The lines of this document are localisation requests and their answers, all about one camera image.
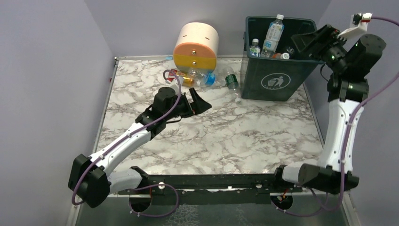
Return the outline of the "orange label clear bottle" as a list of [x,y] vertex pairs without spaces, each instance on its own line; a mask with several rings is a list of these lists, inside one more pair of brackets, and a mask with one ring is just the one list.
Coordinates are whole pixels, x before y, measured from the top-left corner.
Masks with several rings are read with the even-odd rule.
[[275,53],[272,55],[273,59],[283,59],[283,60],[288,60],[290,59],[290,54],[287,52],[284,53]]

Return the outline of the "green label bottle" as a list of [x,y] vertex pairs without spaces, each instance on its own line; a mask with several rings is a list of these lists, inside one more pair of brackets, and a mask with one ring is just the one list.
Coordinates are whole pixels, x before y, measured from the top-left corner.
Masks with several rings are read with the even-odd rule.
[[223,69],[223,78],[226,82],[226,86],[232,99],[237,104],[241,103],[242,99],[239,83],[234,70],[230,66],[227,66]]

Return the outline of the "white label long bottle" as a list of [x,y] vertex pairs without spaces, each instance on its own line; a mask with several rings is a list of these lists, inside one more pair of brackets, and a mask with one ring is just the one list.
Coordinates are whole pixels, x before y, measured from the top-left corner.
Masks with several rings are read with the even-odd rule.
[[260,54],[261,57],[270,58],[276,53],[279,40],[284,31],[283,19],[283,15],[277,14],[276,20],[270,23]]

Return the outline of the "white blue label bottle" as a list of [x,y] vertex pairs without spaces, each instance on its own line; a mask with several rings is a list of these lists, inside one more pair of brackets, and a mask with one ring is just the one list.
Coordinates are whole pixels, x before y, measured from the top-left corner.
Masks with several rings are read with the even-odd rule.
[[250,45],[249,53],[253,57],[259,57],[261,54],[261,49],[259,47],[259,39],[252,39],[252,43]]

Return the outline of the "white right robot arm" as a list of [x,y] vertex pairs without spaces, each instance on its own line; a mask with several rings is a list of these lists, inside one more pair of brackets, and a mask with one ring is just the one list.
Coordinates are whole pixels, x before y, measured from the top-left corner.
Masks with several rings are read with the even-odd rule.
[[363,19],[342,32],[327,24],[315,32],[292,36],[299,53],[324,61],[332,70],[327,83],[329,123],[317,163],[281,165],[275,170],[277,183],[329,194],[339,194],[358,185],[359,178],[352,174],[352,149],[369,92],[366,75],[386,46],[380,37],[367,33],[367,24]]

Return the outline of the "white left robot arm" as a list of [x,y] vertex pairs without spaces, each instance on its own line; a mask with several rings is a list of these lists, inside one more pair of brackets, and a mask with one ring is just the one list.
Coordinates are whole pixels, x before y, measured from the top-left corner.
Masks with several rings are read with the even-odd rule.
[[137,116],[135,122],[102,150],[90,155],[78,155],[72,163],[68,187],[72,203],[86,203],[91,208],[99,206],[109,194],[125,190],[128,183],[138,186],[142,176],[135,170],[117,174],[114,169],[133,151],[154,139],[172,118],[189,118],[204,113],[212,105],[202,99],[194,88],[185,93],[162,87],[153,103]]

